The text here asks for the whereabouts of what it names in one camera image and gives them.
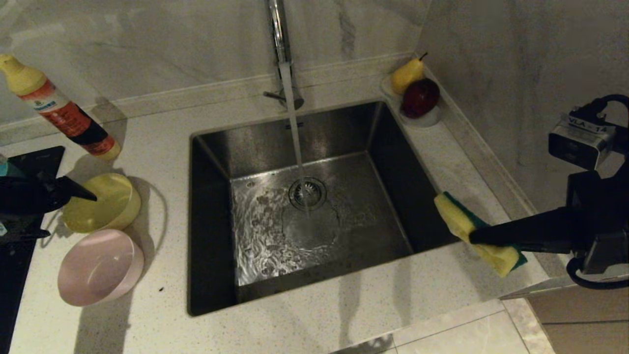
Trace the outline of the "blue plastic bowl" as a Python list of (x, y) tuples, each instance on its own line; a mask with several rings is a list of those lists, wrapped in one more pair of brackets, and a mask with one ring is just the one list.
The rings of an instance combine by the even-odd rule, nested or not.
[(7, 157), (0, 154), (0, 177), (25, 177), (24, 173), (14, 166)]

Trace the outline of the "orange yellow detergent bottle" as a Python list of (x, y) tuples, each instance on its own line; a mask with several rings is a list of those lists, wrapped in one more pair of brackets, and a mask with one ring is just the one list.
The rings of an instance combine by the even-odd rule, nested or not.
[(119, 143), (79, 105), (71, 101), (41, 70), (0, 54), (0, 71), (8, 89), (89, 154), (110, 161), (121, 152)]

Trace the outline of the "pink plastic bowl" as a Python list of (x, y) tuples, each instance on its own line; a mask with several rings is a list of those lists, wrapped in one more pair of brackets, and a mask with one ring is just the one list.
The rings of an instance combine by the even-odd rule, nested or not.
[(61, 299), (72, 306), (101, 304), (126, 295), (143, 273), (144, 253), (120, 230), (104, 229), (77, 242), (57, 276)]

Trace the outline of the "black glass cooktop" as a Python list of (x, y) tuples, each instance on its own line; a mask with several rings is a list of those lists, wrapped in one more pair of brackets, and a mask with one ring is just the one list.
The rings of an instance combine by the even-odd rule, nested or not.
[[(25, 175), (60, 168), (65, 148), (50, 147), (15, 155), (9, 161)], [(0, 354), (8, 354), (36, 240), (0, 244)]]

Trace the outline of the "light wooden cabinet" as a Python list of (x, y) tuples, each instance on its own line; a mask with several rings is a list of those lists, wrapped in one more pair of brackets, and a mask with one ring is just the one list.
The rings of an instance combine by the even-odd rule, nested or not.
[(629, 354), (629, 289), (567, 286), (502, 303), (530, 354)]

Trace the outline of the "round metal drain strainer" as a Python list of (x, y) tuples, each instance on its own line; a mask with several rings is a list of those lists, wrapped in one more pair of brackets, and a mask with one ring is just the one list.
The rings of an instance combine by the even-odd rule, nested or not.
[(312, 211), (323, 206), (327, 199), (327, 188), (323, 181), (314, 177), (296, 180), (289, 188), (289, 202), (301, 211)]

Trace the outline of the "stainless steel sink basin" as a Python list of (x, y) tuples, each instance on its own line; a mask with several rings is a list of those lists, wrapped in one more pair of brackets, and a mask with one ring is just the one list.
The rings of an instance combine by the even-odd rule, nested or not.
[[(196, 317), (457, 242), (383, 101), (190, 138), (187, 312)], [(301, 211), (289, 188), (327, 188)]]

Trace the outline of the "yellow pear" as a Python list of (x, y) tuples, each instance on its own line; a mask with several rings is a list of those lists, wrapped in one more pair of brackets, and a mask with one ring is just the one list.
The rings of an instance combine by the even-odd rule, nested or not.
[(413, 58), (402, 65), (391, 75), (390, 85), (393, 93), (403, 95), (411, 83), (425, 78), (425, 64), (423, 59), (427, 52), (418, 58)]

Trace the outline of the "chrome faucet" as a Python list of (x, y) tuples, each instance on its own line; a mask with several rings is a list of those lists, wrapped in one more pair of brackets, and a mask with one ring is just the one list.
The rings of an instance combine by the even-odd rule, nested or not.
[(293, 105), (295, 110), (299, 110), (305, 103), (296, 81), (293, 78), (293, 60), (290, 49), (289, 29), (287, 26), (284, 0), (263, 0), (269, 20), (269, 30), (275, 55), (276, 78), (280, 85), (280, 90), (275, 92), (264, 92), (268, 98), (276, 99), (283, 107), (286, 106), (285, 88), (283, 86), (283, 75), (281, 65), (287, 64), (289, 67), (289, 79), (293, 92)]

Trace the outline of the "dark red apple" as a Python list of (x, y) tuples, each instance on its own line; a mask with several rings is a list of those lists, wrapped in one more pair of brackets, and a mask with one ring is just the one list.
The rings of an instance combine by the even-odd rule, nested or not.
[(418, 80), (407, 87), (400, 111), (408, 118), (420, 118), (436, 107), (440, 96), (440, 88), (436, 82), (429, 78)]

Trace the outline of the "small white fruit dish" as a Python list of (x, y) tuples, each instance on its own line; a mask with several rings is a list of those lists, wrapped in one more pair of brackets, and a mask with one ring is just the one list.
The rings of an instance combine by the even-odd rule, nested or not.
[(386, 75), (380, 81), (380, 89), (384, 95), (392, 101), (405, 125), (415, 128), (429, 128), (438, 124), (442, 118), (442, 110), (439, 105), (436, 105), (429, 112), (419, 118), (409, 118), (403, 114), (401, 111), (402, 95), (393, 92), (391, 88), (391, 75)]

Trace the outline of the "yellow plastic bowl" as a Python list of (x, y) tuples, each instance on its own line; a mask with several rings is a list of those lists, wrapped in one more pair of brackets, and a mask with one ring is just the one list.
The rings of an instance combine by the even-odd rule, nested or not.
[(141, 197), (128, 177), (116, 173), (100, 174), (82, 184), (97, 200), (73, 197), (61, 213), (65, 226), (81, 234), (103, 229), (123, 230), (139, 214)]

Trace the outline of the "yellow green sponge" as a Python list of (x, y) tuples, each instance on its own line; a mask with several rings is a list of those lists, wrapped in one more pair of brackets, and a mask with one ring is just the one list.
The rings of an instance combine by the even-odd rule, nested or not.
[(528, 262), (526, 256), (517, 247), (511, 245), (472, 244), (470, 235), (474, 231), (489, 227), (490, 224), (475, 215), (449, 192), (444, 191), (438, 194), (434, 197), (433, 202), (450, 233), (469, 244), (476, 254), (501, 278), (505, 278), (512, 271)]

